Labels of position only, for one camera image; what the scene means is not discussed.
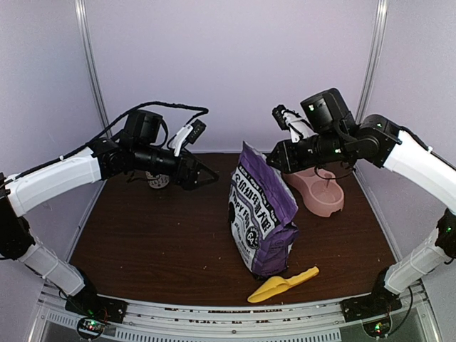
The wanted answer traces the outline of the purple pet food bag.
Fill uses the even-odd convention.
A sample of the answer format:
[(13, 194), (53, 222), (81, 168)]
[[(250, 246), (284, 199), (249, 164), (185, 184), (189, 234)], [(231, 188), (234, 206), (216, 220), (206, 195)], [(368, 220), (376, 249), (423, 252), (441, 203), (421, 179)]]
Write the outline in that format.
[(232, 238), (246, 268), (260, 279), (284, 272), (299, 235), (298, 205), (280, 172), (247, 142), (231, 174), (228, 207)]

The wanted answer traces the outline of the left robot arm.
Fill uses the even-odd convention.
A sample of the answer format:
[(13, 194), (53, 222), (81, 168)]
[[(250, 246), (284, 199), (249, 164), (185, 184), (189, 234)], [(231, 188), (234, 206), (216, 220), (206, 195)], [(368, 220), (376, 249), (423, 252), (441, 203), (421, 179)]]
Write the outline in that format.
[(35, 237), (25, 216), (76, 188), (129, 172), (168, 177), (184, 190), (216, 182), (217, 173), (186, 150), (206, 125), (195, 116), (173, 138), (157, 144), (158, 131), (165, 127), (161, 115), (135, 109), (128, 113), (124, 128), (111, 138), (101, 135), (66, 156), (1, 176), (1, 258), (19, 261), (56, 285), (86, 316), (98, 315), (103, 302), (92, 282)]

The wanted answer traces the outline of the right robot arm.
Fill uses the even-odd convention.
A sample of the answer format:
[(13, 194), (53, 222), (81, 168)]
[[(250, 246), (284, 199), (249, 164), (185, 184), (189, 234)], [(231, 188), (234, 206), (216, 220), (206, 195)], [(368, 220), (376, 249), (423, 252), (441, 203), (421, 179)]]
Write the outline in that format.
[(267, 162), (282, 174), (317, 169), (331, 162), (353, 167), (362, 160), (385, 170), (440, 202), (444, 212), (429, 235), (396, 263), (382, 270), (371, 292), (342, 302), (353, 313), (381, 314), (410, 285), (443, 264), (455, 261), (455, 166), (440, 157), (412, 130), (380, 114), (358, 123), (341, 92), (329, 88), (301, 101), (303, 114), (277, 105), (271, 112), (290, 133)]

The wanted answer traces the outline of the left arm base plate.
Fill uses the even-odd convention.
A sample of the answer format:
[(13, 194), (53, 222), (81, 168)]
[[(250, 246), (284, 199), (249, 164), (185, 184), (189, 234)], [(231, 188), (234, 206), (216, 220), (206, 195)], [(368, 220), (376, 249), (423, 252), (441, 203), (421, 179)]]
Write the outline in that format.
[(95, 318), (98, 321), (122, 323), (128, 303), (96, 294), (78, 294), (66, 299), (65, 310)]

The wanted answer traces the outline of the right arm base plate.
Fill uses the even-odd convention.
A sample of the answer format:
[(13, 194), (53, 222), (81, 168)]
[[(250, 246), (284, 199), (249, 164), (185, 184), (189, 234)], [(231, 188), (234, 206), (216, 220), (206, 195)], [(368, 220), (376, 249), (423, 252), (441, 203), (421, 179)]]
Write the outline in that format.
[(390, 293), (371, 293), (365, 296), (352, 297), (342, 300), (340, 305), (345, 322), (387, 315), (391, 311), (403, 307), (398, 295)]

